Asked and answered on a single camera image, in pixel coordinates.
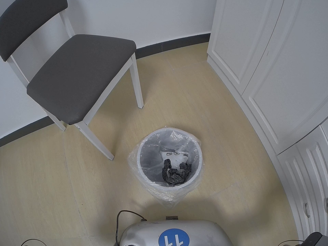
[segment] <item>crumpled black plastic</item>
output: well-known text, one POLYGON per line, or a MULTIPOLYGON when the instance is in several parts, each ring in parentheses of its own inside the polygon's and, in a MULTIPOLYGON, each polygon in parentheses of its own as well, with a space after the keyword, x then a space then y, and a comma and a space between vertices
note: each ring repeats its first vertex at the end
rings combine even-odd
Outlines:
POLYGON ((172 169, 171 161, 166 159, 164 161, 164 168, 162 169, 163 179, 172 184, 172 186, 177 184, 185 183, 189 173, 191 172, 191 164, 181 163, 180 170, 172 169))

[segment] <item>cable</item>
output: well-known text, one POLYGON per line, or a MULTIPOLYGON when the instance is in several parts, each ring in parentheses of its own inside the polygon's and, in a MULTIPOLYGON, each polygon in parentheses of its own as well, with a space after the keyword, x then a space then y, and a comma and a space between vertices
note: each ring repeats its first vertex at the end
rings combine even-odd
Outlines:
POLYGON ((279 246, 280 244, 282 244, 282 243, 284 243, 284 242, 288 242, 288 241, 301 241, 301 242, 304 242, 304 240, 285 240, 285 241, 279 243, 278 246, 279 246))
MULTIPOLYGON (((29 240, 38 240, 38 239, 29 239, 29 240)), ((27 242, 27 241, 29 241, 29 240, 26 240, 26 241, 24 241, 23 243, 22 243, 22 245, 21 246, 23 246, 24 245, 24 243, 25 242, 27 242)), ((38 240, 38 241, 40 241, 40 242, 42 242, 44 245, 46 245, 42 240, 38 240)), ((26 245, 27 246, 27 245, 26 245)), ((47 246, 47 245, 46 245, 47 246)))
MULTIPOLYGON (((137 214, 136 212, 134 211, 127 211, 127 210, 123 210, 125 212, 131 212, 131 213, 134 213, 135 215, 138 215, 140 218, 141 218, 141 221, 147 221, 143 216, 141 216, 140 214, 137 214)), ((120 211, 118 214, 117 214, 117 218, 116 218, 116 233, 115 233, 115 241, 116 241, 116 244, 117 246, 118 245, 118 241, 117 241, 117 233, 118 233, 118 217, 120 216, 121 212, 123 211, 120 211)))

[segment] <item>metal handle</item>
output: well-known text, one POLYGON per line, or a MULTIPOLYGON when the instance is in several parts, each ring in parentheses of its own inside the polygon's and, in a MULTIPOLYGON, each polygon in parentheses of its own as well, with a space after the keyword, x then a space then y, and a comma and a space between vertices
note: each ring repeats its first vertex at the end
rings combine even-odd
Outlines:
POLYGON ((305 208, 305 215, 309 218, 310 215, 308 215, 308 213, 307 213, 307 203, 305 203, 304 208, 305 208))

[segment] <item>white chair frame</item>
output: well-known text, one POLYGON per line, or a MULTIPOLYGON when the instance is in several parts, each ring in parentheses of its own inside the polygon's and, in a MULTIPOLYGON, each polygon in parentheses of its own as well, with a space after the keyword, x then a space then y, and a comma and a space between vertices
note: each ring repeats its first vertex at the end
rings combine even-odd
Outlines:
MULTIPOLYGON (((68 36, 71 38, 75 35, 74 30, 72 28, 72 25, 68 19, 66 9, 61 11, 59 13, 61 20, 63 21, 63 24, 66 28, 66 31, 68 33, 68 36)), ((29 84, 28 79, 23 74, 22 70, 19 68, 17 62, 15 61, 13 55, 10 56, 10 58, 7 60, 10 67, 16 74, 16 76, 19 78, 19 80, 22 82, 22 84, 27 87, 29 84)), ((137 68, 137 62, 135 59, 135 53, 128 59, 128 61, 124 64, 124 66, 121 68, 121 70, 117 73, 117 75, 113 78, 113 80, 109 83, 109 85, 105 88, 105 90, 102 92, 96 103, 93 105, 93 107, 89 110, 89 112, 86 114, 84 119, 81 122, 75 123, 74 125, 84 134, 84 136, 93 144, 96 146, 97 149, 101 151, 102 154, 104 154, 107 158, 110 160, 114 159, 114 155, 104 146, 103 143, 93 134, 93 132, 89 129, 88 124, 100 108, 101 104, 105 101, 109 93, 113 90, 115 85, 118 83, 118 81, 121 79, 121 77, 125 74, 125 72, 130 69, 133 88, 135 97, 137 99, 137 105, 139 108, 143 108, 144 103, 142 99, 141 94, 141 87, 140 87, 140 81, 139 81, 139 74, 138 74, 138 68, 137 68)), ((65 131, 66 126, 64 126, 58 118, 56 118, 53 114, 51 114, 49 111, 43 110, 47 113, 47 115, 52 119, 52 121, 55 122, 55 124, 63 131, 65 131)))

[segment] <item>white trash can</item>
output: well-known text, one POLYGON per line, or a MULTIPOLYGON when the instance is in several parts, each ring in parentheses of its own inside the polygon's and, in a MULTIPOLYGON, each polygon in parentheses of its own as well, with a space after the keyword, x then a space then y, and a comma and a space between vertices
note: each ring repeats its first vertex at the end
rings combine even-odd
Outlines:
POLYGON ((201 180, 200 141, 180 129, 162 128, 150 133, 129 154, 128 161, 141 184, 167 207, 175 206, 201 180), (162 177, 164 159, 180 153, 187 156, 186 163, 191 164, 191 172, 184 183, 169 184, 162 177))

